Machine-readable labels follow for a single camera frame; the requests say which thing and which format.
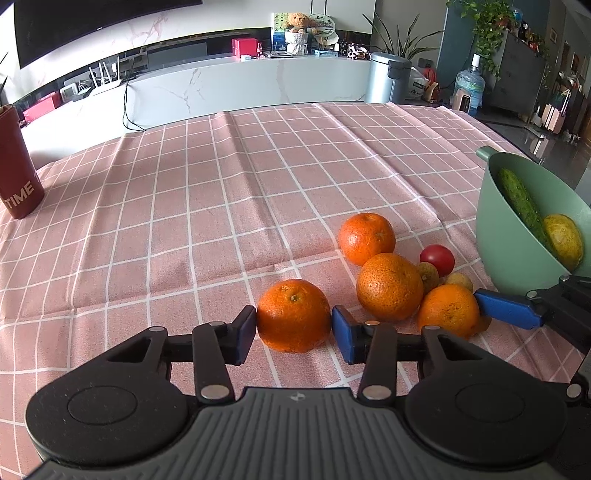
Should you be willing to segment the large orange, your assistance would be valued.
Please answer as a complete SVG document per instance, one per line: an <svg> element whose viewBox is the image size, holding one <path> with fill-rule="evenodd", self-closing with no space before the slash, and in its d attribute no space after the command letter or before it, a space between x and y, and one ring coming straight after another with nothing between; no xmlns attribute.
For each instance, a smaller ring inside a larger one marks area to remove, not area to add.
<svg viewBox="0 0 591 480"><path fill-rule="evenodd" d="M424 296L417 267L394 253L382 253L363 265L356 280L360 304L380 321L399 322L411 318Z"/></svg>

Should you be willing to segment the small yellow longan fruit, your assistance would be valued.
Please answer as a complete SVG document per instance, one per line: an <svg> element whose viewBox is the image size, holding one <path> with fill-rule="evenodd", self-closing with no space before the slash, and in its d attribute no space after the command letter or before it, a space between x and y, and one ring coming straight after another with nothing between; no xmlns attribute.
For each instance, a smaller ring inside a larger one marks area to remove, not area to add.
<svg viewBox="0 0 591 480"><path fill-rule="evenodd" d="M454 272L447 276L445 284L461 286L470 292L474 291L472 280L467 275L460 272Z"/></svg>

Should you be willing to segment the yellow green mango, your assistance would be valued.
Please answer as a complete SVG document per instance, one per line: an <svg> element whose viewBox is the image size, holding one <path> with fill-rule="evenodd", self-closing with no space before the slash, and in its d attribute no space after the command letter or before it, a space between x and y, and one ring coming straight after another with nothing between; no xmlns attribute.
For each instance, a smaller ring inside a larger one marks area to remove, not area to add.
<svg viewBox="0 0 591 480"><path fill-rule="evenodd" d="M543 219L557 259L570 272L575 271L584 257L584 242L575 222L563 214L551 214Z"/></svg>

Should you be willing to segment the small brown kiwi fruit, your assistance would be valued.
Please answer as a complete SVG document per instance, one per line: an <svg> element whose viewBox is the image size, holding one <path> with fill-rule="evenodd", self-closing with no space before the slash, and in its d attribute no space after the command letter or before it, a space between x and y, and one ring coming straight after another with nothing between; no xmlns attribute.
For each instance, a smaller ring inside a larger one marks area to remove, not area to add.
<svg viewBox="0 0 591 480"><path fill-rule="evenodd" d="M425 295L439 286L439 272L433 264L429 262L421 262L417 265L417 271L422 279Z"/></svg>

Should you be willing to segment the green cucumber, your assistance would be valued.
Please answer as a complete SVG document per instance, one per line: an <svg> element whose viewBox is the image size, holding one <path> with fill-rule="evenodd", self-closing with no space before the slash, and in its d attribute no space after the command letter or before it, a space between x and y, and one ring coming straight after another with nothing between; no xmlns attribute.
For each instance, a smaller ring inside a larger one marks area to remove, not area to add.
<svg viewBox="0 0 591 480"><path fill-rule="evenodd" d="M554 255L555 249L544 228L537 204L520 178L512 170L501 168L497 175L497 185L522 223Z"/></svg>

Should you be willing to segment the green colander bowl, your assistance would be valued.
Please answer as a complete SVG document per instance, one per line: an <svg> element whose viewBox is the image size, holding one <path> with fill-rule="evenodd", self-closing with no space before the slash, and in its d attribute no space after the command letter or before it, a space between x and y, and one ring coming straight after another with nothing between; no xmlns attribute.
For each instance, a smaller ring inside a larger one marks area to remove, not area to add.
<svg viewBox="0 0 591 480"><path fill-rule="evenodd" d="M524 295L550 288L569 273L521 221L500 189L499 174L506 168L526 187L541 216L564 214L581 232L584 256L573 271L590 275L590 206L565 182L530 159L499 152L489 146L477 150L486 162L476 219L477 248L486 273L502 293Z"/></svg>

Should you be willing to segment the red cherry tomato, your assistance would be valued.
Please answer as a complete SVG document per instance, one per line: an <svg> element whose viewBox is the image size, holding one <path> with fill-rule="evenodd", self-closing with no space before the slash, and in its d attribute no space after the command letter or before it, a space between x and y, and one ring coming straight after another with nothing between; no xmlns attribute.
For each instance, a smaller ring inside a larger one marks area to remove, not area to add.
<svg viewBox="0 0 591 480"><path fill-rule="evenodd" d="M456 260L451 250L440 244L426 247L420 254L422 263L433 265L440 277L446 277L454 271Z"/></svg>

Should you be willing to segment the pink checkered tablecloth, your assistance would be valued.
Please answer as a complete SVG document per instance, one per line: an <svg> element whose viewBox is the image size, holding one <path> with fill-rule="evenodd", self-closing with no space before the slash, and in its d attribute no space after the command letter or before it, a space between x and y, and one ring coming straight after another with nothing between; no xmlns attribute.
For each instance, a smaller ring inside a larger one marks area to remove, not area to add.
<svg viewBox="0 0 591 480"><path fill-rule="evenodd" d="M307 104L128 133L43 167L39 208L1 217L2 477L39 465L32 395L149 326L228 321L293 278L365 318L338 246L355 214L385 217L409 261L440 244L488 285L482 146L509 143L443 107Z"/></svg>

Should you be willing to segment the grey cabinet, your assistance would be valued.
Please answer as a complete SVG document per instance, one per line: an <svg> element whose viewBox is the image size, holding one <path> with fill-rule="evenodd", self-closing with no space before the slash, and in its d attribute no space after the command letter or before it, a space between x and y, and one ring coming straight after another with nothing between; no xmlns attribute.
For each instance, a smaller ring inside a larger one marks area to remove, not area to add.
<svg viewBox="0 0 591 480"><path fill-rule="evenodd" d="M505 33L494 61L499 73L489 78L487 104L530 116L538 97L546 60L513 34Z"/></svg>

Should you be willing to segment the blue water bottle jug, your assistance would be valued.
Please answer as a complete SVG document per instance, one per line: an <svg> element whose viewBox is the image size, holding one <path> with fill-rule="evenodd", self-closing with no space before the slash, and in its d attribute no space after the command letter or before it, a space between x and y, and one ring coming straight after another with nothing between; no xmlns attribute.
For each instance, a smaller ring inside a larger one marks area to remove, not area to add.
<svg viewBox="0 0 591 480"><path fill-rule="evenodd" d="M482 105L486 81L482 77L479 66L481 57L473 55L471 66L456 76L452 108L475 116Z"/></svg>

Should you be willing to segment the red time cup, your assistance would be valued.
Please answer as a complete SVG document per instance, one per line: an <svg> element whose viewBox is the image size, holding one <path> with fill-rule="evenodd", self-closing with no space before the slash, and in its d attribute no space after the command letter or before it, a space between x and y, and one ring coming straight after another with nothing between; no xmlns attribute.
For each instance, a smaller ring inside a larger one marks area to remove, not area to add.
<svg viewBox="0 0 591 480"><path fill-rule="evenodd" d="M45 191L24 142L19 117L12 105L1 108L0 116L0 194L14 219L33 212Z"/></svg>

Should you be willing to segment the white marble tv console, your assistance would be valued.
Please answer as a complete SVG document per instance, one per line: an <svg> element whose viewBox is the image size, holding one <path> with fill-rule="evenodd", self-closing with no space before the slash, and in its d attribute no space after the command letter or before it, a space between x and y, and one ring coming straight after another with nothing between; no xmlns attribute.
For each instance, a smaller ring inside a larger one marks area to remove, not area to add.
<svg viewBox="0 0 591 480"><path fill-rule="evenodd" d="M37 167L127 133L219 111L290 103L362 101L370 64L304 56L202 60L145 73L105 93L69 102L22 130Z"/></svg>

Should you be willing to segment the silver pedal trash bin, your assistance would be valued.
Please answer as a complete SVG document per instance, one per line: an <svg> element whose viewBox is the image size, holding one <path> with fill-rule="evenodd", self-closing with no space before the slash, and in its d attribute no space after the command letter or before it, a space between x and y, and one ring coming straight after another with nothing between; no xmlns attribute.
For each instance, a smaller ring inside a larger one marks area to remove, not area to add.
<svg viewBox="0 0 591 480"><path fill-rule="evenodd" d="M402 103L407 96L412 62L383 52L370 54L367 103Z"/></svg>

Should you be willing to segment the potted green leaf plant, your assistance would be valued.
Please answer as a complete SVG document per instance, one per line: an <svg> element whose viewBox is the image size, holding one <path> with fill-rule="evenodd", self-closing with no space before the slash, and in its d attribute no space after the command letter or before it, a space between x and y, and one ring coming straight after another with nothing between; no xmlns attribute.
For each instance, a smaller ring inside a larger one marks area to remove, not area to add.
<svg viewBox="0 0 591 480"><path fill-rule="evenodd" d="M368 15L363 14L363 18L372 26L373 32L377 33L383 42L383 47L379 49L380 52L396 55L407 60L412 60L422 53L436 51L437 47L423 46L422 43L430 38L443 34L443 30L437 30L426 35L413 35L415 25L420 19L420 14L417 14L412 23L407 29L406 37L401 34L400 26L397 26L396 37L393 37L384 20L378 13L374 14L371 19Z"/></svg>

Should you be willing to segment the white wifi router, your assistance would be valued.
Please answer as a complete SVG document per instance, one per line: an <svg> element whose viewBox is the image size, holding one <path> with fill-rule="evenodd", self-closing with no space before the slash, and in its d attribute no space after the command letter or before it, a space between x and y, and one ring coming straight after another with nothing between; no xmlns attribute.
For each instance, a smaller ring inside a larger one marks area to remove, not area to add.
<svg viewBox="0 0 591 480"><path fill-rule="evenodd" d="M96 67L89 68L91 80L90 95L96 96L105 93L122 84L119 71L119 60L109 64L107 61L99 61Z"/></svg>

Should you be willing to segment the pink red box left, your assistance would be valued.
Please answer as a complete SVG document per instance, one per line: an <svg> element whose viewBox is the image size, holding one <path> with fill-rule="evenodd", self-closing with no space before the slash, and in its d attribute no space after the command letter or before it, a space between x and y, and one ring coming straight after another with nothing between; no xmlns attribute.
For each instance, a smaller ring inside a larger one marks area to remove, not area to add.
<svg viewBox="0 0 591 480"><path fill-rule="evenodd" d="M62 98L58 91L54 91L38 100L34 105L23 112L27 124L41 118L42 116L56 110L62 104Z"/></svg>

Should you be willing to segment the hanging ivy plant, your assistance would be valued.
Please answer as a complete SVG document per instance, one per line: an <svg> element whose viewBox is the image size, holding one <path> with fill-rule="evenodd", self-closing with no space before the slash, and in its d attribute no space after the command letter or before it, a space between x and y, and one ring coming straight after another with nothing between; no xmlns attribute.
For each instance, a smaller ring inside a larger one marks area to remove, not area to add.
<svg viewBox="0 0 591 480"><path fill-rule="evenodd" d="M461 17L474 22L475 53L481 57L481 70L499 77L500 67L494 57L501 48L504 32L513 23L514 15L505 0L447 1L448 7L459 7Z"/></svg>

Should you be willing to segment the red box on console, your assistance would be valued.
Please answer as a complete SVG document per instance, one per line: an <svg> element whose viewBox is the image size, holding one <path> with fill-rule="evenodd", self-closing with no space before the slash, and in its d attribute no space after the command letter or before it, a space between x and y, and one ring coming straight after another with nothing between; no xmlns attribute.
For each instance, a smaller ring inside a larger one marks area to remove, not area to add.
<svg viewBox="0 0 591 480"><path fill-rule="evenodd" d="M259 40L252 37L233 38L231 40L232 54L235 58L249 56L256 58L259 56Z"/></svg>

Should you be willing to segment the teddy bear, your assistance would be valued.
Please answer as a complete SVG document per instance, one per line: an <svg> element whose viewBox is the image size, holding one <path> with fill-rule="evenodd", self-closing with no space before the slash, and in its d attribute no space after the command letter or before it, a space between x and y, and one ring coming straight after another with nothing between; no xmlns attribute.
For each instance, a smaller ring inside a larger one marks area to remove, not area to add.
<svg viewBox="0 0 591 480"><path fill-rule="evenodd" d="M291 33L307 33L311 20L307 14L291 12L287 14L286 31Z"/></svg>

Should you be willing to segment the black wall television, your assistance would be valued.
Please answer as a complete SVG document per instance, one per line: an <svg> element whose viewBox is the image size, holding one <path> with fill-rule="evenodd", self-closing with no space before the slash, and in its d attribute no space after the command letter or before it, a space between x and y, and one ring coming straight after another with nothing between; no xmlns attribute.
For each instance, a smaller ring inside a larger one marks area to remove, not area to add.
<svg viewBox="0 0 591 480"><path fill-rule="evenodd" d="M25 67L102 28L195 4L194 0L17 0L13 6L19 64Z"/></svg>

